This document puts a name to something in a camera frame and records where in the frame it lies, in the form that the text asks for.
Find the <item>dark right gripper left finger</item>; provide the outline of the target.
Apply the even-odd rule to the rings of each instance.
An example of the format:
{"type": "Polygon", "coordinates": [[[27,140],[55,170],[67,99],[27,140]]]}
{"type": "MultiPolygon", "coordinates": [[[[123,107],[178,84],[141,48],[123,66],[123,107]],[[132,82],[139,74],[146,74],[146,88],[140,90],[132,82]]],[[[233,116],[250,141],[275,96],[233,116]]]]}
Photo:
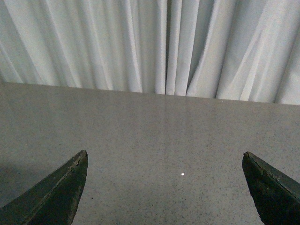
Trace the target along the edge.
{"type": "Polygon", "coordinates": [[[57,170],[0,209],[2,225],[70,225],[87,177],[88,154],[78,152],[57,170]]]}

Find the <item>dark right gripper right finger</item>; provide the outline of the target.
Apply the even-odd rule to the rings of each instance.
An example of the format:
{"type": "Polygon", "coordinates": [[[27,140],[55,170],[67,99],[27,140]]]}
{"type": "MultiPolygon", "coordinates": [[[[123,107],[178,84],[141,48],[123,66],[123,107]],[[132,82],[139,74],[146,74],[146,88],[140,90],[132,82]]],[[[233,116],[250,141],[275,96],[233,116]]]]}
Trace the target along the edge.
{"type": "Polygon", "coordinates": [[[300,223],[300,184],[263,161],[245,152],[242,168],[250,194],[265,225],[300,223]]]}

